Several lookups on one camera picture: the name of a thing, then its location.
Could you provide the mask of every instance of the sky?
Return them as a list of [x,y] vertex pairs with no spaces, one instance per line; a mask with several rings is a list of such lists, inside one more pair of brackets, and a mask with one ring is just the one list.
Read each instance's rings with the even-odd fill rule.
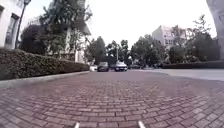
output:
[[[24,15],[23,26],[42,14],[51,0],[32,0]],[[93,17],[92,37],[102,36],[106,44],[128,40],[133,45],[140,36],[151,34],[160,25],[194,27],[194,20],[205,14],[211,35],[216,29],[206,0],[89,0]]]

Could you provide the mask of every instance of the trimmed hedge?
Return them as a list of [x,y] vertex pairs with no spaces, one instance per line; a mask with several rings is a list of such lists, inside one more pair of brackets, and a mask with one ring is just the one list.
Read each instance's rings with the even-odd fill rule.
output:
[[164,64],[163,69],[224,69],[224,61],[195,62],[189,64]]
[[0,48],[0,80],[88,71],[89,66],[72,61]]

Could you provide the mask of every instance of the paved road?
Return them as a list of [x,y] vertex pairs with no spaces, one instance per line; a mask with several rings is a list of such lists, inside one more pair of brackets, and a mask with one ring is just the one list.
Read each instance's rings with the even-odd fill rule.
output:
[[92,72],[0,90],[0,128],[224,127],[224,82]]
[[181,76],[181,77],[197,78],[204,80],[224,81],[223,69],[156,69],[156,70],[149,69],[138,71],[165,73],[171,76]]

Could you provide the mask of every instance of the hedge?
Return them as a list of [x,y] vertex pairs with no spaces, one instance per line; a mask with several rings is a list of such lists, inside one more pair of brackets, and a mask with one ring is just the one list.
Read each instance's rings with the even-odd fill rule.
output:
[[0,48],[0,80],[89,70],[85,64]]
[[224,69],[224,61],[195,62],[189,64],[164,64],[163,69]]

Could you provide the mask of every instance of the parked car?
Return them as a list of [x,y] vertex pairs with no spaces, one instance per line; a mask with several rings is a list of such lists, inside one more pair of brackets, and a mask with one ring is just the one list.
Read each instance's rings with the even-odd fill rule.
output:
[[97,70],[97,66],[96,65],[90,66],[90,71],[91,72],[96,71],[96,70]]
[[109,71],[109,65],[107,62],[100,62],[97,67],[98,72],[108,72]]
[[128,70],[128,66],[124,63],[124,62],[117,62],[116,63],[116,67],[115,67],[115,71],[127,71]]

